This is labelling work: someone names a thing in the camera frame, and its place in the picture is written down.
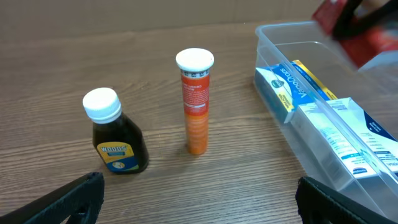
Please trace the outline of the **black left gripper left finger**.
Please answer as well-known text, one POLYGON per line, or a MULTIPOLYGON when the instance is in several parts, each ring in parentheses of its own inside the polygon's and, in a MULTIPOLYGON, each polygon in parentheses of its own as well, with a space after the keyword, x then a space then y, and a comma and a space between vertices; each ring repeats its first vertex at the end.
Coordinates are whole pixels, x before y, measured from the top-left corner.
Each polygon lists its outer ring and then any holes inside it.
POLYGON ((95 223, 104 202, 104 177, 87 173, 1 217, 1 223, 95 223))

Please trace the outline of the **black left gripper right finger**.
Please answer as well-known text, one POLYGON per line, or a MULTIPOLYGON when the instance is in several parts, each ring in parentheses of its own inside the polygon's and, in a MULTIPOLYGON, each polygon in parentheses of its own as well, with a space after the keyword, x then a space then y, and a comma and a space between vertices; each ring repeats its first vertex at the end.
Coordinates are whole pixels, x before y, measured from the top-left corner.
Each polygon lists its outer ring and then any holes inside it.
POLYGON ((299 178, 295 201, 303 224, 397 224, 308 176, 299 178))

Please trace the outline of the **white blue medicine box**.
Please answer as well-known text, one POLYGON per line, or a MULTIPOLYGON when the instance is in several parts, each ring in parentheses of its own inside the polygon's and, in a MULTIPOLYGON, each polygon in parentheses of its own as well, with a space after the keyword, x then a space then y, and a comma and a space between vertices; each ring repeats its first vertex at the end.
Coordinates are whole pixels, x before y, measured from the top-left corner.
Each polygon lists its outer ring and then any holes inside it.
POLYGON ((352 98, 298 106, 292 127, 337 188, 352 179, 397 174, 397 139, 352 98))

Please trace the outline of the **blue yellow VapoDrops box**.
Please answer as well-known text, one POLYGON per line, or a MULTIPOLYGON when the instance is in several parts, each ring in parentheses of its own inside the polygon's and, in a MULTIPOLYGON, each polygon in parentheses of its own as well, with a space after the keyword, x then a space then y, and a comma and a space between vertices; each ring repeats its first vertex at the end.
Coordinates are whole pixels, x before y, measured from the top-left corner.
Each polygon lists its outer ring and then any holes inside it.
MULTIPOLYGON (((291 64, 324 100, 337 99, 334 93, 301 61, 293 60, 291 64)), ((281 123, 288 123, 291 120, 298 105, 313 101, 297 79, 281 63, 270 67, 257 67, 254 83, 259 90, 259 94, 270 104, 281 123)))

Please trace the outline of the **red white medicine box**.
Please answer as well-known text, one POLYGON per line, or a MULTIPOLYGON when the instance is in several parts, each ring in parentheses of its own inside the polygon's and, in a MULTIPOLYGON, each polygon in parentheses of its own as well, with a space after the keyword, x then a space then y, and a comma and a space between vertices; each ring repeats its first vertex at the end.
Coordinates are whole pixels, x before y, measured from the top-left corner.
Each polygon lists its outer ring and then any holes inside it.
POLYGON ((397 63, 397 0, 324 0, 312 19, 358 69, 397 63))

